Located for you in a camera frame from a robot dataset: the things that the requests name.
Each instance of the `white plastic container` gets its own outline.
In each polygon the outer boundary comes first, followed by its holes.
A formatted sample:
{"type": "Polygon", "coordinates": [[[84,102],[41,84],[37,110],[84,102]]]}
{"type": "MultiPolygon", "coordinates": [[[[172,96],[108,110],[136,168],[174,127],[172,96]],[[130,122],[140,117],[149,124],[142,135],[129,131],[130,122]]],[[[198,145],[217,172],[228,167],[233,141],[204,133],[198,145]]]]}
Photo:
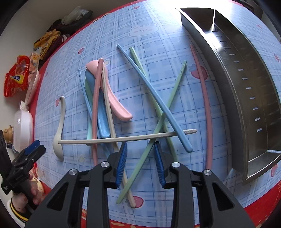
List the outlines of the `white plastic container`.
{"type": "Polygon", "coordinates": [[[21,152],[33,141],[33,118],[28,111],[17,111],[14,118],[13,145],[21,152]]]}

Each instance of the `metal screw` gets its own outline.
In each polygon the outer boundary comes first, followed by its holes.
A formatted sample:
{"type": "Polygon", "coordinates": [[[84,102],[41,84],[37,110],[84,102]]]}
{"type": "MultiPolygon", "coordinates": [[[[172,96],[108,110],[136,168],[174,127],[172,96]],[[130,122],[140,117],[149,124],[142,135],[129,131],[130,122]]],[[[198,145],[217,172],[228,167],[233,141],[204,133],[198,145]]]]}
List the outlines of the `metal screw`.
{"type": "Polygon", "coordinates": [[[77,173],[77,169],[71,169],[70,171],[69,171],[69,174],[70,175],[75,175],[77,173]]]}
{"type": "Polygon", "coordinates": [[[210,176],[210,175],[212,174],[212,171],[209,170],[209,169],[205,169],[205,170],[204,170],[204,174],[205,174],[206,176],[210,176]]]}
{"type": "Polygon", "coordinates": [[[180,163],[175,161],[175,162],[172,163],[172,166],[175,167],[175,168],[178,168],[178,167],[180,167],[180,163]]]}
{"type": "Polygon", "coordinates": [[[101,163],[101,166],[102,167],[108,167],[109,166],[109,162],[104,161],[104,162],[101,163]]]}

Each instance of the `cartoon bear face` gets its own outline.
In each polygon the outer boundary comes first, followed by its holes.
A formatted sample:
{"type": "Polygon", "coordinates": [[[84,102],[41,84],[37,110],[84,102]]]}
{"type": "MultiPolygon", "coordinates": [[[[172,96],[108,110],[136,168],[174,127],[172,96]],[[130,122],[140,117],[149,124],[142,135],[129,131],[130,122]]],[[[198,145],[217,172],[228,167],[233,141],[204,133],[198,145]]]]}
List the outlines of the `cartoon bear face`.
{"type": "Polygon", "coordinates": [[[150,35],[152,33],[155,33],[159,30],[157,25],[155,23],[150,23],[148,25],[144,26],[134,26],[131,28],[131,31],[129,32],[130,37],[141,37],[141,36],[146,36],[150,35]]]}

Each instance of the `red table edge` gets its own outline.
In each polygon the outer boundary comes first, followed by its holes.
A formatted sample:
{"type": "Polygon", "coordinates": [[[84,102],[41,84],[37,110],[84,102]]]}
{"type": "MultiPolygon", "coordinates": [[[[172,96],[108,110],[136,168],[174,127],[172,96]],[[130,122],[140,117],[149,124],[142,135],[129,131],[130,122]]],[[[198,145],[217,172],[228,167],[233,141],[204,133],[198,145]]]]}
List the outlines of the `red table edge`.
{"type": "MultiPolygon", "coordinates": [[[[103,14],[99,17],[97,17],[96,19],[94,19],[93,21],[96,21],[97,19],[107,15],[108,13],[112,13],[116,10],[122,9],[124,7],[127,7],[129,5],[133,5],[139,2],[143,2],[146,0],[137,0],[125,5],[122,5],[120,7],[117,7],[109,12],[107,12],[106,14],[103,14]]],[[[230,2],[233,2],[237,5],[243,6],[240,3],[234,2],[232,0],[229,0],[230,2]]],[[[41,79],[40,82],[38,84],[37,90],[34,94],[34,98],[33,101],[30,103],[29,107],[29,112],[31,113],[31,115],[33,116],[33,126],[35,126],[35,114],[36,114],[36,106],[37,106],[37,101],[38,101],[38,95],[39,95],[39,91],[41,88],[41,84],[42,84],[42,80],[46,71],[46,68],[48,66],[48,63],[51,59],[51,57],[66,43],[68,42],[72,37],[74,37],[77,33],[79,33],[80,31],[82,31],[84,28],[86,28],[87,26],[89,26],[91,23],[93,23],[93,21],[89,22],[88,24],[86,24],[85,26],[83,26],[82,28],[80,28],[78,31],[76,31],[72,36],[70,36],[70,38],[68,38],[49,58],[48,60],[43,64],[43,66],[41,67],[41,69],[39,70],[40,74],[41,74],[41,79]]],[[[42,183],[44,190],[47,193],[50,192],[50,188],[45,184],[42,183]]],[[[279,181],[271,190],[269,190],[265,195],[263,195],[261,198],[259,198],[258,200],[256,200],[254,203],[250,204],[249,206],[245,207],[246,212],[248,213],[248,215],[250,216],[250,218],[252,219],[252,221],[254,222],[255,226],[263,223],[268,217],[269,215],[272,213],[272,211],[274,210],[274,208],[276,207],[277,203],[280,200],[280,194],[281,192],[281,181],[279,181]]],[[[114,220],[110,220],[111,223],[111,228],[119,228],[120,226],[117,225],[113,225],[113,223],[120,223],[114,220]]],[[[85,219],[82,219],[81,221],[82,227],[85,228],[86,227],[86,221],[85,219]]],[[[148,227],[143,227],[143,226],[138,226],[138,225],[131,225],[131,224],[124,224],[123,226],[124,228],[148,228],[148,227]]]]}

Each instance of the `red snack bag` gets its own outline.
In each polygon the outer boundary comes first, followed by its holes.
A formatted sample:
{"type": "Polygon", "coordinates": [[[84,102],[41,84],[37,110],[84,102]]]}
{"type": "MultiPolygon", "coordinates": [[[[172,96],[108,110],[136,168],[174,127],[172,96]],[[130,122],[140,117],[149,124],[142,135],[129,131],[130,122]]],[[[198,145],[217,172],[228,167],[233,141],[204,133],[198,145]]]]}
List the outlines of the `red snack bag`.
{"type": "Polygon", "coordinates": [[[6,74],[4,82],[4,96],[12,97],[17,91],[28,88],[28,73],[30,59],[25,55],[17,57],[17,62],[6,74]]]}

